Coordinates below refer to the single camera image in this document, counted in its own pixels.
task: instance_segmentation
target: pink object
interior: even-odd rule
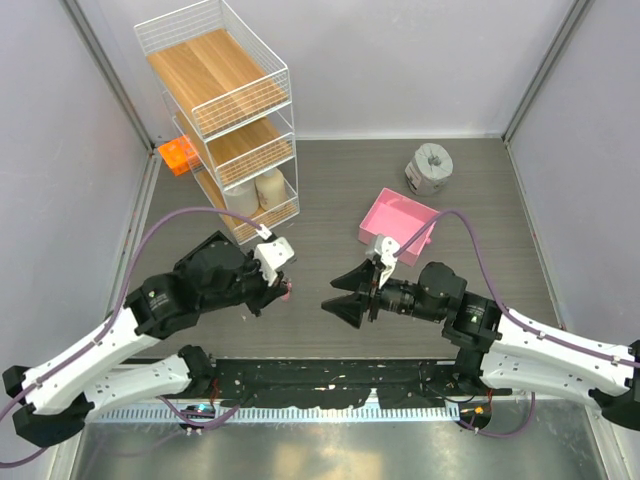
[[[404,245],[418,229],[438,212],[422,205],[399,193],[383,188],[373,207],[360,224],[358,240],[369,244],[371,239],[379,234],[396,240],[400,246]],[[431,243],[431,232],[434,225],[418,238],[409,249],[400,255],[399,260],[414,266],[422,248]]]

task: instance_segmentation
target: white container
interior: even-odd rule
[[[224,201],[228,210],[245,217],[252,216],[260,207],[258,192],[256,192],[256,185],[253,179],[224,192]]]
[[[272,168],[256,178],[256,190],[260,206],[265,210],[271,210],[288,200],[284,175],[277,168]]]
[[[413,193],[433,195],[453,174],[453,160],[442,145],[425,143],[416,151],[404,173]]]

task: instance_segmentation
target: metal frame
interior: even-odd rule
[[[531,83],[529,83],[529,86],[527,87],[527,90],[525,91],[524,96],[522,97],[522,100],[520,101],[520,104],[518,105],[518,108],[513,115],[513,118],[507,126],[507,130],[502,137],[505,144],[508,145],[511,142],[516,130],[518,129],[518,126],[520,125],[520,122],[522,122],[522,119],[529,111],[529,108],[531,107],[531,104],[533,103],[536,95],[553,70],[553,67],[558,62],[558,59],[562,55],[562,52],[567,46],[568,41],[571,39],[573,33],[580,25],[582,19],[584,18],[585,14],[592,4],[593,0],[574,0],[573,5],[571,5],[571,7],[569,8],[564,22],[562,22],[558,33],[556,33],[556,36],[551,42],[551,45],[549,46],[549,49],[547,50],[547,53],[545,54],[540,67],[538,67],[538,71],[531,80]]]
[[[151,136],[147,132],[147,129],[144,127],[142,120],[138,116],[129,95],[127,95],[120,78],[116,74],[111,61],[107,57],[98,37],[96,36],[93,28],[89,24],[87,17],[82,11],[82,7],[78,4],[78,0],[59,0],[62,8],[65,10],[71,23],[74,28],[78,32],[80,39],[84,42],[91,58],[95,62],[98,70],[102,73],[107,85],[111,89],[111,92],[116,97],[116,100],[122,107],[122,110],[127,115],[129,122],[131,122],[131,126],[135,130],[138,138],[145,146],[149,153],[153,152],[155,147],[153,141],[151,140]]]

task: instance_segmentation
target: white wall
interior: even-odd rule
[[[0,17],[4,371],[40,364],[102,320],[145,151],[59,2],[0,2]],[[0,445],[3,462],[35,451],[10,417]],[[0,478],[45,478],[50,461]]]
[[[174,134],[133,26],[193,0],[82,0],[154,136]],[[292,72],[301,136],[506,129],[571,0],[229,0]]]
[[[640,338],[640,3],[596,1],[513,152],[569,329]],[[640,478],[640,434],[623,431]]]

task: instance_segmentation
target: wrapped toilet paper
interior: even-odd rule
[[[404,170],[413,193],[433,195],[449,180],[453,173],[453,160],[442,145],[425,143]]]

